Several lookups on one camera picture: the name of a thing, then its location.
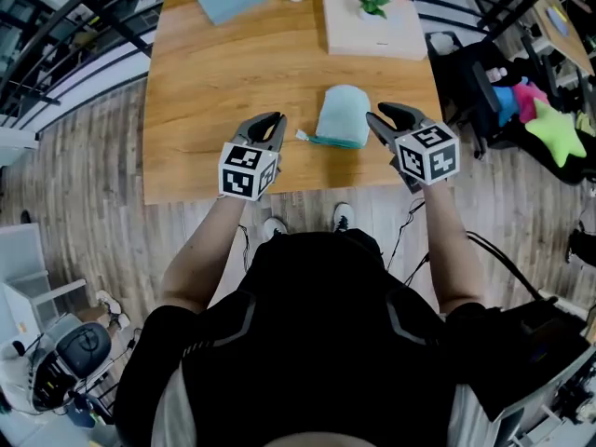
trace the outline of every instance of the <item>pink package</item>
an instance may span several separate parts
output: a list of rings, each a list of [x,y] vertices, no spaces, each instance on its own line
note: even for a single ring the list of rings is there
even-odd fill
[[[527,86],[523,83],[518,83],[513,87],[513,95],[518,106],[520,106],[520,122],[522,124],[529,123],[532,119],[536,119],[536,109],[534,99],[549,103],[547,93],[542,91],[537,85],[530,82]]]

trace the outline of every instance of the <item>folded cloth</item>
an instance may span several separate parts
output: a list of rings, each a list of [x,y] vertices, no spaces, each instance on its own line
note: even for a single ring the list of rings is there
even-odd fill
[[[369,138],[366,114],[371,111],[369,97],[362,89],[339,85],[327,89],[320,111],[317,135],[296,131],[296,138],[316,144],[361,149]]]
[[[534,99],[549,104],[547,93],[542,91],[534,83],[528,82],[526,85],[524,81],[527,81],[527,78],[524,78],[521,83],[513,87],[513,96],[515,97],[515,101],[520,108],[520,122],[522,124],[536,119]]]
[[[499,127],[503,128],[513,115],[516,115],[520,108],[513,97],[513,89],[506,87],[493,86],[494,94],[501,104],[499,111]]]

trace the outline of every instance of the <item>green plant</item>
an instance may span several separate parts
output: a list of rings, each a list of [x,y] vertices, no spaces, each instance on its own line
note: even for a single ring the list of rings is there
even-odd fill
[[[385,11],[381,8],[383,5],[389,3],[390,0],[359,0],[360,8],[362,8],[369,15],[378,15],[379,17],[387,18]]]

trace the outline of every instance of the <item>white box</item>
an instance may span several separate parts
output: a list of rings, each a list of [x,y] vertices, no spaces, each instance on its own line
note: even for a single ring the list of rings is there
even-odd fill
[[[401,171],[426,185],[459,172],[459,139],[446,124],[408,132],[395,144]]]
[[[276,179],[279,153],[226,142],[219,162],[220,194],[257,200]]]
[[[387,15],[374,21],[360,16],[359,0],[323,0],[330,55],[384,56],[422,60],[427,43],[418,13],[409,0],[391,0]]]

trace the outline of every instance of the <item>black cable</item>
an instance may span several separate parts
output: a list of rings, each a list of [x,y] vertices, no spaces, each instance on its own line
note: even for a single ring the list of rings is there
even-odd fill
[[[406,223],[404,225],[401,226],[400,228],[400,233],[398,235],[398,242],[396,244],[396,249],[394,249],[393,254],[391,255],[391,259],[389,260],[389,265],[387,266],[387,271],[389,269],[389,267],[391,266],[391,261],[393,260],[393,256],[395,255],[395,252],[397,250],[397,247],[400,243],[400,238],[401,238],[401,233],[402,230],[412,222],[411,219],[413,219],[413,215],[415,214],[415,212],[420,209],[420,207],[422,207],[424,205],[424,202],[422,202],[421,204],[419,204],[415,209],[412,210],[412,205],[411,210],[408,212],[408,220],[406,221]],[[518,279],[518,281],[523,285],[523,287],[532,295],[532,297],[535,300],[543,300],[544,297],[538,292],[538,290],[536,288],[534,288],[534,286],[532,286],[532,284],[528,281],[528,279],[525,277],[525,275],[520,271],[520,269],[517,267],[517,265],[515,265],[508,257],[507,255],[498,247],[496,247],[496,245],[494,245],[493,243],[491,243],[490,241],[488,241],[486,238],[482,237],[481,235],[477,234],[476,232],[472,232],[470,230],[466,231],[467,233],[467,237],[469,240],[473,241],[474,243],[476,243],[479,247],[482,247],[483,249],[485,249],[486,251],[488,251],[491,255],[493,255],[499,262],[501,262],[501,264],[507,268],[511,274]],[[418,264],[418,266],[414,269],[414,271],[412,272],[412,274],[406,278],[405,281],[405,285],[410,286],[410,283],[412,283],[412,280],[414,278],[414,276],[416,275],[416,273],[418,272],[418,270],[426,263],[429,261],[429,254],[427,253],[422,260],[420,261],[420,263]]]
[[[27,349],[25,349],[25,353],[26,353],[27,351],[29,351],[29,350],[30,350],[32,347],[34,347],[35,343],[38,343],[38,342],[39,342],[39,340],[41,339],[41,337],[42,337],[43,335],[44,335],[44,334],[43,334],[43,333],[41,333],[39,336],[37,336],[37,337],[34,339],[34,341],[33,341],[33,342],[30,344],[30,345],[28,345],[28,346],[27,346]]]
[[[249,250],[251,249],[251,243],[249,242],[249,232],[247,230],[247,228],[244,225],[238,225],[238,228],[240,228],[240,230],[242,230],[242,233],[244,234],[244,241],[245,241],[245,246],[244,246],[244,252],[242,253],[242,257],[244,258],[244,272],[248,272],[249,271]]]
[[[68,342],[68,345],[66,345],[66,347],[65,347],[65,348],[64,348],[62,351],[67,351],[67,350],[68,350],[68,348],[71,346],[71,344],[72,344],[74,341],[77,341],[77,340],[78,340],[78,339],[79,339],[81,336],[85,336],[85,337],[87,338],[87,333],[88,333],[88,332],[93,332],[93,330],[92,330],[91,328],[84,328],[83,330],[81,330],[81,332],[78,332],[78,333],[77,333],[75,336],[73,336],[73,338],[72,338],[72,339],[71,339],[71,340]],[[80,344],[80,342],[79,342],[79,345],[81,346],[81,348],[82,348],[84,351],[87,351],[87,352],[88,352],[88,349],[84,348],[84,347],[83,347],[83,345],[81,345],[81,344]]]
[[[406,282],[405,282],[406,286],[410,286],[410,283],[412,283],[413,277],[414,277],[414,275],[416,275],[416,272],[418,270],[420,270],[420,268],[422,268],[422,266],[426,262],[428,262],[428,260],[429,260],[429,257],[428,257],[428,252],[427,252],[427,254],[424,257],[422,257],[422,260],[420,261],[420,263],[418,264],[418,266],[414,269],[414,271],[412,272],[412,274],[406,279]]]
[[[524,288],[532,295],[535,300],[543,300],[544,297],[538,292],[536,288],[528,281],[525,275],[515,265],[505,253],[498,249],[495,245],[489,242],[486,238],[481,237],[475,232],[468,231],[467,237],[476,243],[478,246],[484,248],[486,251],[491,253],[505,268],[507,268],[515,278],[517,278]]]
[[[35,355],[37,354],[37,350],[39,349],[39,344],[41,343],[41,338],[44,334],[41,333],[39,336],[37,336],[37,339],[34,341],[35,343],[35,349],[33,354],[30,357],[31,362],[29,363],[29,377],[33,378],[34,377],[34,363],[35,363]]]
[[[118,361],[120,358],[122,358],[125,354],[127,354],[130,350],[134,349],[134,346],[137,344],[137,342],[135,341],[135,337],[137,335],[137,332],[142,332],[142,328],[135,328],[134,331],[132,332],[132,338],[130,338],[130,341],[127,343],[127,347],[125,348],[124,351],[122,351],[121,354],[119,354],[116,358],[112,359],[109,363],[109,365],[106,367],[106,371],[107,368],[113,366],[115,364],[116,361]],[[87,378],[85,378],[85,393],[87,394]]]
[[[98,345],[99,345],[99,340],[98,340],[98,338],[97,338],[97,334],[95,334],[95,333],[93,333],[93,334],[95,335],[95,339],[96,339],[96,341],[97,341],[97,344],[95,345],[95,347],[94,347],[93,349],[90,349],[90,350],[88,351],[88,353],[89,353],[89,361],[87,361],[87,364],[90,364],[90,363],[93,361],[93,352],[94,352],[94,351],[97,349],[97,347],[98,347]],[[89,340],[89,338],[88,338],[88,335],[87,335],[87,333],[86,333],[86,332],[85,332],[85,339],[86,339],[86,341],[88,342],[89,346],[91,346],[91,342],[90,342],[90,340]],[[84,347],[84,346],[83,346],[81,343],[79,343],[79,345],[81,346],[81,349],[83,349],[83,350],[87,351],[87,350],[85,349],[85,347]],[[87,375],[87,376],[85,376],[85,394],[87,394],[87,392],[88,392],[88,391],[87,391],[87,380],[88,380],[88,378],[89,378],[89,376],[88,376],[88,375]]]
[[[413,209],[413,205],[416,202],[420,202],[420,204],[418,204],[414,209]],[[400,241],[401,241],[401,235],[403,234],[403,231],[405,230],[405,228],[411,224],[413,222],[413,215],[416,213],[416,211],[418,209],[420,209],[423,205],[425,205],[425,200],[421,197],[416,198],[415,200],[413,200],[412,204],[410,204],[410,208],[408,210],[408,218],[406,219],[406,223],[404,225],[402,225],[400,227],[400,232],[398,233],[398,241],[395,244],[395,248],[393,249],[393,253],[391,253],[391,258],[389,258],[389,263],[387,264],[387,269],[386,271],[389,271],[389,268],[391,268],[391,264],[393,263],[393,258],[395,257],[396,252],[398,251],[398,246],[400,245]]]

